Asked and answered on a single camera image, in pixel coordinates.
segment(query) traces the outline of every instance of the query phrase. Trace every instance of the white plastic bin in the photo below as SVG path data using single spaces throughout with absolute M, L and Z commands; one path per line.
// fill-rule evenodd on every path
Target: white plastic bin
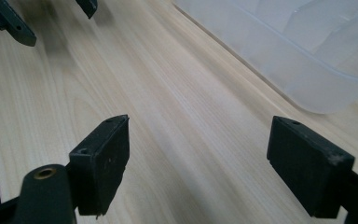
M 174 0 L 293 102 L 332 113 L 358 98 L 358 0 Z

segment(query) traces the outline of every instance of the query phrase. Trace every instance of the clear plastic container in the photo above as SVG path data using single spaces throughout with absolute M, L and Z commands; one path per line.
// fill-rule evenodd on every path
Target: clear plastic container
M 294 103 L 358 98 L 358 0 L 174 0 Z

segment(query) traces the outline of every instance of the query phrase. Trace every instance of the black bracket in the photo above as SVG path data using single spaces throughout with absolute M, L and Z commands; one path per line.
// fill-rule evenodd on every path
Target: black bracket
M 97 0 L 76 0 L 91 18 L 98 7 Z M 14 39 L 26 46 L 34 46 L 36 36 L 6 0 L 0 0 L 0 30 L 7 30 Z
M 267 158 L 312 217 L 358 223 L 358 174 L 354 157 L 295 120 L 274 117 Z
M 21 194 L 0 205 L 0 223 L 76 223 L 105 215 L 130 158 L 129 118 L 102 122 L 69 154 L 65 166 L 39 167 L 22 182 Z

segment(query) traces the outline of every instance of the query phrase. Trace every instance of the wooden table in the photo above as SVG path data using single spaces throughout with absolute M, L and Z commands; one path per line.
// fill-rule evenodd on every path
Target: wooden table
M 311 218 L 266 159 L 272 116 L 356 157 L 358 101 L 331 115 L 288 103 L 170 0 L 12 3 L 38 37 L 0 32 L 0 190 L 67 154 L 104 119 L 130 116 L 131 157 L 108 214 L 79 223 L 343 223 Z

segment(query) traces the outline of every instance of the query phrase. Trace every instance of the wood grain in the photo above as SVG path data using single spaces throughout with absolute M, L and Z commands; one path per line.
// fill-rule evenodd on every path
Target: wood grain
M 79 223 L 343 223 L 307 215 L 266 159 L 272 116 L 356 157 L 358 101 L 331 115 L 288 103 L 170 0 L 12 3 L 34 48 L 0 32 L 0 190 L 67 154 L 102 120 L 130 116 L 131 157 L 105 217 Z

